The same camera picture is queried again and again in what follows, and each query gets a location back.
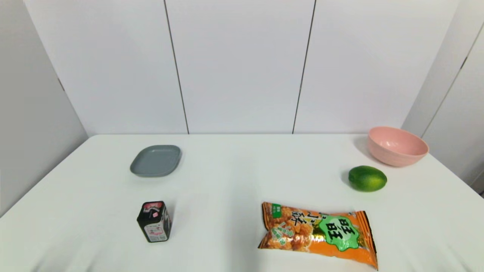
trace gray plate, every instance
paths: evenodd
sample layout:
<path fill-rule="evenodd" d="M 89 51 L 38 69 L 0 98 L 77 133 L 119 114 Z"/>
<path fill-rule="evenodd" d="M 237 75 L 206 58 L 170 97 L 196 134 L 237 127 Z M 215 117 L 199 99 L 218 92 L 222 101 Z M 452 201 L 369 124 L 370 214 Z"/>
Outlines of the gray plate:
<path fill-rule="evenodd" d="M 182 152 L 177 146 L 150 146 L 140 151 L 130 170 L 140 177 L 166 176 L 177 168 L 181 157 Z"/>

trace green lime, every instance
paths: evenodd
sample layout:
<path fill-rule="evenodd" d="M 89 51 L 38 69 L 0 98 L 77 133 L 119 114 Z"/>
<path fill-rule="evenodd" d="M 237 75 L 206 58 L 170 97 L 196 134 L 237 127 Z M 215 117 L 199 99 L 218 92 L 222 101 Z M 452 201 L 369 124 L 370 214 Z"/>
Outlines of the green lime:
<path fill-rule="evenodd" d="M 358 166 L 349 171 L 351 186 L 363 192 L 374 192 L 385 186 L 387 176 L 382 171 L 371 166 Z"/>

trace orange snack bag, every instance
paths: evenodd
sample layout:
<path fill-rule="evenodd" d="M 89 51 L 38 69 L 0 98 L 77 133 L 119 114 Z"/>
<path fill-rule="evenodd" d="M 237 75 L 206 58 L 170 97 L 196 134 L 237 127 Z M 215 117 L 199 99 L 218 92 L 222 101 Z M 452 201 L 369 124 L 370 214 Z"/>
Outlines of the orange snack bag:
<path fill-rule="evenodd" d="M 268 233 L 259 248 L 335 256 L 378 270 L 377 250 L 364 211 L 326 214 L 264 202 L 262 213 Z"/>

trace pink bowl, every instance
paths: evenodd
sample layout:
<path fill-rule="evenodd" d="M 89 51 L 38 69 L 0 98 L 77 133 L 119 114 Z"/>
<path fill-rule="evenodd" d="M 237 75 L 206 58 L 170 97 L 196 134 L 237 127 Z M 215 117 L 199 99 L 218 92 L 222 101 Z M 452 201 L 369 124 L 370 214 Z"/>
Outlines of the pink bowl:
<path fill-rule="evenodd" d="M 379 161 L 397 167 L 412 165 L 429 151 L 428 145 L 418 136 L 386 126 L 370 130 L 368 149 Z"/>

